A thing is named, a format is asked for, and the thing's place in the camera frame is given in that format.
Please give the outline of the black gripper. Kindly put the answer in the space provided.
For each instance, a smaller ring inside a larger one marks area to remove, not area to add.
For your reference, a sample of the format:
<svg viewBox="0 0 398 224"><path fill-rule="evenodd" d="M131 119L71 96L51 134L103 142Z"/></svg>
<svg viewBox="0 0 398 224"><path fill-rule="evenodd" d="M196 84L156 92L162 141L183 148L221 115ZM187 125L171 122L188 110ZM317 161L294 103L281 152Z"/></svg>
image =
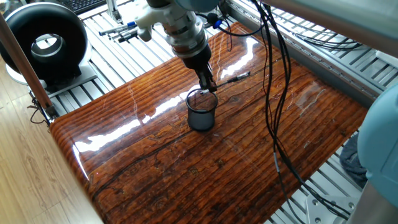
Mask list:
<svg viewBox="0 0 398 224"><path fill-rule="evenodd" d="M208 90L209 92L215 92L217 90L217 85L213 79L212 69L208 63L211 58L211 49L209 45L194 56L189 56L181 58L184 65L192 70L199 79L199 85L202 90Z"/></svg>

